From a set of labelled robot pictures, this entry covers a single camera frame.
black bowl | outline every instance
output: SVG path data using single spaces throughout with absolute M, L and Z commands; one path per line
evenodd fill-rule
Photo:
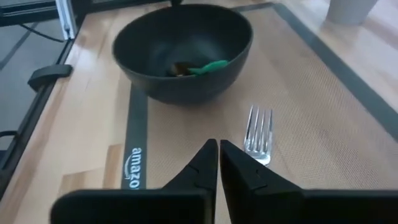
M 238 77 L 252 42 L 249 21 L 230 9 L 191 4 L 150 12 L 128 24 L 113 43 L 113 55 L 133 85 L 176 105 L 202 103 Z M 229 64 L 200 76 L 167 77 L 175 62 Z

black cable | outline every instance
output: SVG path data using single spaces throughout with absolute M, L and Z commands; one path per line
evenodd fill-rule
M 36 30 L 34 30 L 34 29 L 28 27 L 28 26 L 25 26 L 24 24 L 19 24 L 19 25 L 20 25 L 21 27 L 23 27 L 23 28 L 25 28 L 25 29 L 31 31 L 31 32 L 34 33 L 34 34 L 37 34 L 37 35 L 39 35 L 39 36 L 42 36 L 42 37 L 47 38 L 47 39 L 52 40 L 52 41 L 56 41 L 56 42 L 59 42 L 59 43 L 64 43 L 63 40 L 56 39 L 56 38 L 54 38 L 54 37 L 50 37 L 50 36 L 48 36 L 48 35 L 42 34 L 41 32 L 38 32 L 38 31 L 36 31 Z

wooden surface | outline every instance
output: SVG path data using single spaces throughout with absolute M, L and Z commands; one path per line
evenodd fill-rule
M 185 2 L 234 7 L 264 1 Z M 378 8 L 379 3 L 377 12 L 371 14 L 377 19 L 357 28 L 325 25 L 326 3 L 304 0 L 286 5 L 398 111 L 398 66 L 394 62 L 398 46 L 393 38 L 398 28 L 392 13 L 398 11 L 396 2 L 385 0 L 383 7 L 395 7 L 384 9 Z M 130 82 L 111 58 L 111 43 L 125 24 L 165 6 L 158 3 L 86 17 L 66 62 L 74 72 L 53 89 L 0 202 L 0 223 L 46 223 L 60 195 L 75 189 L 120 186 Z

tan placemat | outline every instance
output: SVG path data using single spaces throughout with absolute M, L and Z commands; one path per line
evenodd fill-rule
M 149 99 L 147 187 L 165 185 L 209 138 L 242 146 L 256 104 L 274 110 L 276 173 L 303 188 L 396 188 L 398 143 L 272 7 L 243 14 L 254 41 L 231 88 L 192 108 Z M 216 222 L 229 223 L 218 185 Z

